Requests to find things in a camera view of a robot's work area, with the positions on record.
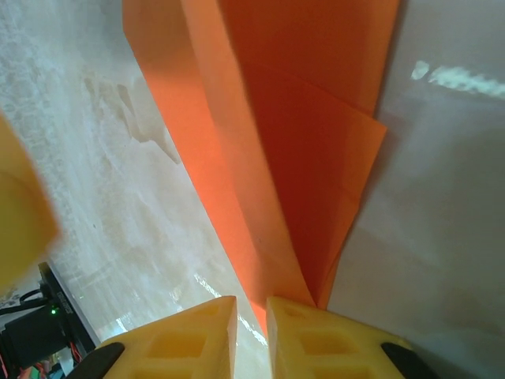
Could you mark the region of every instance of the yellow plastic part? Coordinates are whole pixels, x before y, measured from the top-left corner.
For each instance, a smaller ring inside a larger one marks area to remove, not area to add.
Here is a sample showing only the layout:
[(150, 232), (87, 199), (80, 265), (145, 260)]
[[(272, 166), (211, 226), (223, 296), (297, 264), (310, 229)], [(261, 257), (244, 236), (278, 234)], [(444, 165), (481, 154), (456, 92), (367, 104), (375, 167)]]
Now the yellow plastic part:
[(0, 293), (40, 258), (57, 233), (30, 159), (0, 114)]
[(269, 298), (267, 329), (274, 379), (403, 378), (380, 345), (408, 344), (346, 317)]
[(237, 299), (223, 296), (102, 344), (125, 351), (106, 379), (231, 379), (237, 340)]

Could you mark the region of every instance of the black cable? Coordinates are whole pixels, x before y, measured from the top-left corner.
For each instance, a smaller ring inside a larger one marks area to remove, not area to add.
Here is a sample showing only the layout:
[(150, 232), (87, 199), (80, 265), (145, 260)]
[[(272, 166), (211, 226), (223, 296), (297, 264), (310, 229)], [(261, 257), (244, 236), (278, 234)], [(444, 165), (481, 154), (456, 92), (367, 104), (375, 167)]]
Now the black cable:
[(40, 293), (40, 290), (29, 291), (29, 292), (27, 292), (26, 294), (24, 294), (23, 296), (21, 296), (19, 298), (19, 302), (21, 304), (23, 304), (26, 301), (27, 298), (31, 298), (32, 296), (37, 295), (39, 293)]
[(23, 302), (19, 306), (11, 306), (9, 308), (3, 308), (0, 310), (0, 316), (4, 314), (21, 312), (22, 310), (30, 310), (32, 308), (39, 308), (40, 306), (45, 306), (48, 303), (46, 298), (39, 298), (36, 300), (28, 300), (27, 302)]

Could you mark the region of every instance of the folded orange paper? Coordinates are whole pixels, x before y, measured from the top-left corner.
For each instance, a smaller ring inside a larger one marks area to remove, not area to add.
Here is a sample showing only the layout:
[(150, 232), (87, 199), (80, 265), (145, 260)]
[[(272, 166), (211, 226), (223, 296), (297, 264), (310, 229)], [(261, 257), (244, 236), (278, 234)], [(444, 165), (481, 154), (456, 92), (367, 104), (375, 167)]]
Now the folded orange paper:
[(123, 0), (137, 61), (265, 330), (326, 307), (385, 128), (398, 0)]

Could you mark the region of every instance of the orange paper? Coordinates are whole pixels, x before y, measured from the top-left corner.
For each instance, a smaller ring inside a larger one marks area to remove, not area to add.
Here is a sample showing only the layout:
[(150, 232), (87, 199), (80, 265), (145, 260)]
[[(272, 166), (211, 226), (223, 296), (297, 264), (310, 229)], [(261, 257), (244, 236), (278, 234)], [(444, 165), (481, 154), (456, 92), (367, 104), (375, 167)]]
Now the orange paper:
[(385, 128), (398, 0), (124, 0), (124, 29), (264, 328), (325, 307)]

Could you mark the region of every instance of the black rubber pad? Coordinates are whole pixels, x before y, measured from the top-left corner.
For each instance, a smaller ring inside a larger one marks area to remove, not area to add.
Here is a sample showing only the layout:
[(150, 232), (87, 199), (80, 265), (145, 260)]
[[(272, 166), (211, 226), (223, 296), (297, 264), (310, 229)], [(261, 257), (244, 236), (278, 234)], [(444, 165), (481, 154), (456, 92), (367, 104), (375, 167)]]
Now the black rubber pad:
[(98, 348), (86, 355), (86, 358), (72, 370), (68, 379), (103, 379), (116, 363), (125, 345), (119, 342)]
[(440, 379), (415, 352), (391, 342), (380, 346), (405, 379)]

